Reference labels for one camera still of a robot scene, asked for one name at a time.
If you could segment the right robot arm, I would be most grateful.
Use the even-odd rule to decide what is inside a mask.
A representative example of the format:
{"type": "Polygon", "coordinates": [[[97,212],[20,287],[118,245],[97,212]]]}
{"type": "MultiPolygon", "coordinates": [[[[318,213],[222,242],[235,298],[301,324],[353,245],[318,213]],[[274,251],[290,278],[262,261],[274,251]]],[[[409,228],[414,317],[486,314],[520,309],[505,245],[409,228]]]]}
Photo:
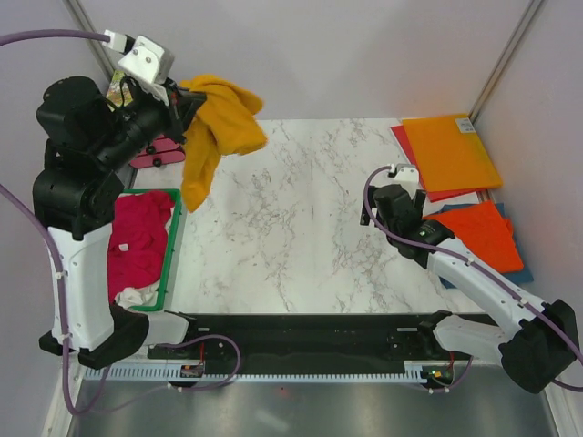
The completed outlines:
{"type": "Polygon", "coordinates": [[[398,184],[365,186],[362,225],[373,223],[398,253],[461,290],[489,318],[488,325],[447,311],[417,335],[427,358],[462,352],[501,367],[520,388],[539,393],[582,360],[575,311],[548,303],[489,267],[443,224],[421,216],[417,191],[398,184]]]}

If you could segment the yellow t shirt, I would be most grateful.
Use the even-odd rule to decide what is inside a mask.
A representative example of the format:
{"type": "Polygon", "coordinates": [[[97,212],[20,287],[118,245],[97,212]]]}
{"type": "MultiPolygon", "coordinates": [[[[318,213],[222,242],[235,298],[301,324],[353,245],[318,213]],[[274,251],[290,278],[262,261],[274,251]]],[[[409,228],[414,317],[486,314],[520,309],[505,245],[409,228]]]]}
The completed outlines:
{"type": "Polygon", "coordinates": [[[181,85],[206,95],[185,132],[181,195],[188,211],[199,208],[210,194],[220,160],[264,148],[268,138],[255,116],[263,100],[251,91],[214,75],[196,76],[181,85]]]}

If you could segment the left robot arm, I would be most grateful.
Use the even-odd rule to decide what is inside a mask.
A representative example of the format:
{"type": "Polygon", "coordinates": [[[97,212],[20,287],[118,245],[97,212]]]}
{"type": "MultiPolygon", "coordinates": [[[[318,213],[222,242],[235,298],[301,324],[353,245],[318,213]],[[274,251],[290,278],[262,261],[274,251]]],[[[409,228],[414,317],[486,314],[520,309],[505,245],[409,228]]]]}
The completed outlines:
{"type": "Polygon", "coordinates": [[[123,191],[118,171],[157,137],[183,142],[204,104],[167,80],[164,100],[128,82],[130,102],[118,107],[85,76],[55,82],[36,112],[47,133],[44,167],[33,185],[34,215],[51,259],[55,318],[41,336],[43,351],[94,370],[144,346],[166,344],[180,358],[199,350],[188,320],[165,311],[126,310],[107,297],[107,249],[115,202],[123,191]]]}

